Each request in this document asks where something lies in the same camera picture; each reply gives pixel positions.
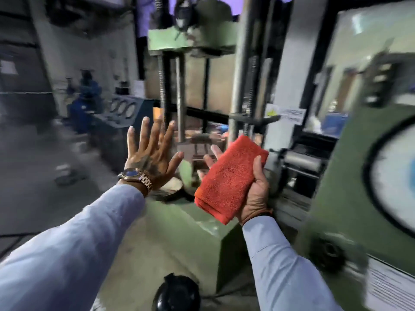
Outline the person's right forearm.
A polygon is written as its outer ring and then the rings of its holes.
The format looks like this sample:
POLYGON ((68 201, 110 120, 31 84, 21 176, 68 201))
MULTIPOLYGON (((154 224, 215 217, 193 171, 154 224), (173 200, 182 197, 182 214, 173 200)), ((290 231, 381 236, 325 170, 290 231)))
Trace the person's right forearm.
POLYGON ((317 268, 298 255, 271 216, 243 227, 261 311, 343 311, 317 268))

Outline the large round dial gauge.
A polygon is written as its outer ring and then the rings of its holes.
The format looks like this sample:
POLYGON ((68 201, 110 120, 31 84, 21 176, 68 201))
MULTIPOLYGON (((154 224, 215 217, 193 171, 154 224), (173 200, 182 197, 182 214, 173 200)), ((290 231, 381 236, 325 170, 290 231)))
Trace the large round dial gauge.
POLYGON ((376 210, 415 238, 415 116, 387 130, 370 147, 362 180, 376 210))

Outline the black round knob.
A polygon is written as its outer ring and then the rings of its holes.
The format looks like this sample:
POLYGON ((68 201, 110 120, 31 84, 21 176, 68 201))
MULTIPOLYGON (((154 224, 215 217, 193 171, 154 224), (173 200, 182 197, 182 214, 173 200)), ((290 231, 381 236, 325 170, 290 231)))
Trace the black round knob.
POLYGON ((333 241, 322 237, 311 240, 309 260, 321 271, 329 274, 339 273, 346 263, 344 250, 333 241))

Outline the grey metal roller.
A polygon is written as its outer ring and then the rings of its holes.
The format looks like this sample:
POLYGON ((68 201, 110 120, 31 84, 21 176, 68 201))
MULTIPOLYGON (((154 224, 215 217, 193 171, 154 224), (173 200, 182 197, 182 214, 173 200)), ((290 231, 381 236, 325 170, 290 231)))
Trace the grey metal roller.
POLYGON ((285 168, 313 175, 319 175, 324 172, 327 165, 325 159, 293 150, 285 150, 281 155, 281 159, 285 168))

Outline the white paper notice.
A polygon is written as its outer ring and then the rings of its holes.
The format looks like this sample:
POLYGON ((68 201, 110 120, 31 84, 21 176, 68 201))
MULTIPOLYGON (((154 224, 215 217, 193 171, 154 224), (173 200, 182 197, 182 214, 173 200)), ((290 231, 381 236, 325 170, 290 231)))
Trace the white paper notice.
POLYGON ((0 73, 6 75, 18 75, 15 63, 9 60, 0 60, 0 73))

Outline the person's left forearm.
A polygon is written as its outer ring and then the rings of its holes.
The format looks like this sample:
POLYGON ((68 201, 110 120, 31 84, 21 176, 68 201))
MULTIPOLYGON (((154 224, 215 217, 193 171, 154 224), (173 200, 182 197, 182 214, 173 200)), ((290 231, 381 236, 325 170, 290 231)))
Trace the person's left forearm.
POLYGON ((0 311, 91 311, 143 193, 117 184, 0 263, 0 311))

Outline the white printed label plate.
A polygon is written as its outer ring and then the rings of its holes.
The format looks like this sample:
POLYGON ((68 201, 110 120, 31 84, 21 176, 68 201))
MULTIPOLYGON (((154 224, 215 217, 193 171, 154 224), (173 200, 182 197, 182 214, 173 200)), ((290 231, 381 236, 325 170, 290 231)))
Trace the white printed label plate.
POLYGON ((363 306, 369 311, 415 311, 415 277, 369 256, 363 306))

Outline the person's right hand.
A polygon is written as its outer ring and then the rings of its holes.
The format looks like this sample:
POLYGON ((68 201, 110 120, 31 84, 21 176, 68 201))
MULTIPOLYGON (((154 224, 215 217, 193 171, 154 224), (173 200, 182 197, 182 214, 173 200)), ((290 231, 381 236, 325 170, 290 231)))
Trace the person's right hand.
MULTIPOLYGON (((205 155, 204 161, 206 162, 208 169, 210 169, 224 153, 216 145, 212 145, 211 150, 216 158, 216 161, 214 161, 210 155, 205 155)), ((207 173, 199 171, 198 174, 202 180, 207 173)), ((268 193, 254 194, 251 186, 248 190, 245 202, 243 202, 241 209, 237 212, 234 219, 237 219, 241 225, 245 225, 249 220, 258 216, 272 216, 272 211, 267 208, 267 198, 268 193)))

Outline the green control cabinet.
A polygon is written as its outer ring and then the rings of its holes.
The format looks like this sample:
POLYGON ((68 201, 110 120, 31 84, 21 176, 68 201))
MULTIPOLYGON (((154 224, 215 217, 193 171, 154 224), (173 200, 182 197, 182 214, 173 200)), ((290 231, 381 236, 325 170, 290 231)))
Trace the green control cabinet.
POLYGON ((387 130, 415 116, 415 53, 378 55, 364 80, 295 241, 295 249, 308 259, 315 237, 344 250, 346 263, 339 273, 319 269, 344 311, 369 311, 363 306, 369 256, 415 277, 415 238, 376 210, 362 180, 370 147, 387 130))

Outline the black round object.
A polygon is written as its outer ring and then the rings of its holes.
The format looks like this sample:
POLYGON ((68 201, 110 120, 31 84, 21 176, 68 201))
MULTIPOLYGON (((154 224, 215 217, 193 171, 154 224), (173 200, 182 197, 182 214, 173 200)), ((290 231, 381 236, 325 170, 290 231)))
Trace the black round object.
POLYGON ((151 311, 200 311, 200 305, 198 284, 190 277, 170 273, 158 288, 151 311))

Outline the blue console with round gauges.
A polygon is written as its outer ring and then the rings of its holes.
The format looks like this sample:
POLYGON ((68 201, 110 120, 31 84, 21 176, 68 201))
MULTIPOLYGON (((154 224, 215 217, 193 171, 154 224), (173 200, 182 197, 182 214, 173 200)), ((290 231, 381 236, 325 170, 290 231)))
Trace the blue console with round gauges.
POLYGON ((113 95, 109 109, 92 116, 91 137, 104 163, 116 174, 125 166, 128 157, 127 131, 133 126, 136 141, 144 117, 153 124, 154 99, 143 99, 131 95, 113 95))

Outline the red cloth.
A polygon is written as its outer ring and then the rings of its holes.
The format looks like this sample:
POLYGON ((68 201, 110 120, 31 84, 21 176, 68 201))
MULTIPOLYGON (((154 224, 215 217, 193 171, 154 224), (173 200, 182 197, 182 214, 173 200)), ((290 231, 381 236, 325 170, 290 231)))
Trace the red cloth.
POLYGON ((195 192, 195 204, 227 225, 241 209, 255 180, 253 164, 257 157, 263 171, 268 151, 248 136, 239 136, 201 180, 195 192))

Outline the white warning sign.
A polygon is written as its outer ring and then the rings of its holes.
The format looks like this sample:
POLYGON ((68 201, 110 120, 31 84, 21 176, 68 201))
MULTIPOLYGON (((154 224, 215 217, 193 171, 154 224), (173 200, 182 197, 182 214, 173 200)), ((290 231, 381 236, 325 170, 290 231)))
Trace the white warning sign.
POLYGON ((276 104, 267 104, 264 117, 270 118, 272 116, 280 116, 283 121, 289 121, 294 125, 302 125, 306 111, 306 109, 301 108, 290 108, 276 104))

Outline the green testing machine frame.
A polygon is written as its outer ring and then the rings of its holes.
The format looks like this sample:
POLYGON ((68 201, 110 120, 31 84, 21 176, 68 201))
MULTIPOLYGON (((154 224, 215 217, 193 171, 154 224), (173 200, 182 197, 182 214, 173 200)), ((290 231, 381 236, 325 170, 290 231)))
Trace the green testing machine frame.
POLYGON ((165 202, 172 207, 166 215, 156 214, 162 202, 152 198, 151 217, 166 224, 159 235, 201 291, 216 294, 244 268, 245 245, 236 219, 223 225, 194 204, 198 170, 208 171, 203 157, 215 158, 212 144, 225 151, 242 135, 259 141, 280 119, 265 112, 291 2, 241 0, 236 19, 230 2, 175 0, 169 14, 167 1, 156 0, 147 48, 158 58, 160 105, 176 121, 174 150, 185 154, 177 171, 183 197, 165 202))

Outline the gold wristwatch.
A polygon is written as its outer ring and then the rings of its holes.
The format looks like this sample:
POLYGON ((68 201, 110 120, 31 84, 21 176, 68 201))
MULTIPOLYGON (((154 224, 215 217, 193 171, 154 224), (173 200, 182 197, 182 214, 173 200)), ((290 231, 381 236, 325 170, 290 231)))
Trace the gold wristwatch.
POLYGON ((148 192, 152 191, 153 184, 145 172, 139 168, 126 168, 118 174, 118 179, 126 182, 137 182, 143 184, 148 192))

